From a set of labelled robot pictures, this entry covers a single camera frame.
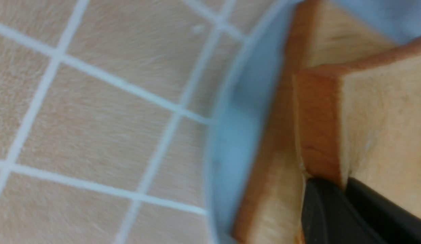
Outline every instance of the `white bread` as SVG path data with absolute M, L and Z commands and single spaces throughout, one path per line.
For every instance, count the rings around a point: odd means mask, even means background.
M 421 37 L 382 54 L 300 71 L 297 155 L 342 188 L 355 177 L 421 218 Z

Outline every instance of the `tile floor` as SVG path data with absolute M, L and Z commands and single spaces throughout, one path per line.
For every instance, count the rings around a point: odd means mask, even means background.
M 273 1 L 0 0 L 0 243 L 208 243 L 211 107 Z

